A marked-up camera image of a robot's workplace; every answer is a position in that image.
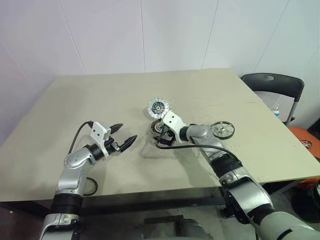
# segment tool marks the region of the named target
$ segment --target table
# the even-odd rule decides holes
[[[51,199],[73,137],[88,120],[123,123],[117,142],[138,135],[125,152],[90,171],[96,196],[218,187],[198,149],[160,150],[152,144],[147,106],[163,97],[186,124],[228,121],[224,141],[260,183],[320,175],[319,163],[229,68],[59,76],[0,148],[0,201]],[[91,143],[84,128],[75,148]]]

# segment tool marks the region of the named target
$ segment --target robotic arm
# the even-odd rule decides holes
[[[315,240],[320,233],[296,217],[276,211],[268,193],[249,174],[241,161],[225,149],[221,140],[234,134],[234,126],[226,121],[213,125],[186,125],[172,110],[168,103],[159,97],[148,106],[151,117],[157,119],[151,129],[157,147],[161,149],[200,148],[204,158],[219,177],[224,191],[226,207],[233,212],[242,224],[251,224],[264,240]],[[177,141],[194,145],[172,146]]]
[[[94,144],[72,152],[72,147],[81,128],[88,124]],[[78,130],[68,156],[64,160],[64,169],[58,180],[50,214],[45,216],[40,240],[76,240],[79,238],[79,211],[87,183],[89,170],[97,161],[107,158],[114,152],[123,152],[136,140],[137,135],[129,137],[124,144],[118,145],[111,134],[118,131],[123,124],[113,126],[99,122],[85,122]]]

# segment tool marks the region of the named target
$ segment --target white wall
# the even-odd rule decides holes
[[[307,128],[320,117],[319,11],[319,0],[1,0],[0,144],[57,75],[290,75],[305,82],[294,124]],[[261,97],[286,118],[290,99]]]

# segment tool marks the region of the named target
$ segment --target black chair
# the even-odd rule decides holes
[[[275,73],[251,73],[243,75],[241,79],[252,91],[270,92],[294,98],[289,116],[284,124],[288,126],[295,119],[293,114],[305,86],[301,79]]]

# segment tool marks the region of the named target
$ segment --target floor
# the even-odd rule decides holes
[[[295,214],[288,193],[274,193],[271,196],[277,210]],[[170,237],[174,235],[172,223],[148,224],[145,218],[183,215],[195,219],[214,240],[255,240],[254,228],[237,222],[235,218],[223,219],[219,209],[222,206],[193,206],[178,209],[130,212],[103,216],[84,217],[81,221],[85,228],[81,240],[121,240],[128,234],[143,232],[146,238]],[[0,208],[1,240],[36,240],[42,222],[15,212]],[[320,231],[320,223],[310,224]]]

